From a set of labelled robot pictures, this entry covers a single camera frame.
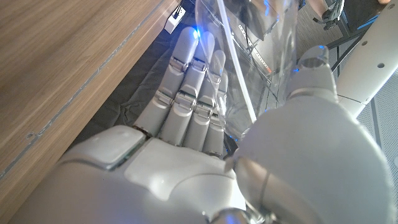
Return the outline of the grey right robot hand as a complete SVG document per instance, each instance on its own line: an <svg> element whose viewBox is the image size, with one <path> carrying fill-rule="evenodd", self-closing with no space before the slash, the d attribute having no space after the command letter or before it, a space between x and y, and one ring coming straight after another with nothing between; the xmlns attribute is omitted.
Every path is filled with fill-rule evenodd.
<svg viewBox="0 0 398 224"><path fill-rule="evenodd" d="M393 223L386 158L337 102L328 50L306 51L287 101L233 156L115 126L77 144L13 223Z"/></svg>

